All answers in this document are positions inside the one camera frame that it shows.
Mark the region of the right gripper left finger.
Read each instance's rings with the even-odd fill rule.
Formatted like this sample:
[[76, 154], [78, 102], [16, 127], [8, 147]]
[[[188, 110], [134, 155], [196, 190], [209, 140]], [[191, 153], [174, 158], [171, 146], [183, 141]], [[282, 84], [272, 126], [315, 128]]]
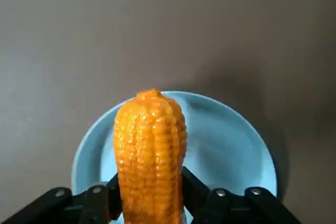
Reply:
[[74, 195], [66, 187], [53, 188], [3, 223], [110, 223], [122, 213], [118, 176]]

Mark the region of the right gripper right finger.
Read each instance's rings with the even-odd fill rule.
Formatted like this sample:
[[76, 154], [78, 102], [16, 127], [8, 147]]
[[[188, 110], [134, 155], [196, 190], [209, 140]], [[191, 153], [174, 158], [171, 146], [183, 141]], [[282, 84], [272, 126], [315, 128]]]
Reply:
[[301, 223], [263, 187], [248, 187], [242, 196], [223, 188], [209, 189], [186, 167], [182, 192], [191, 223]]

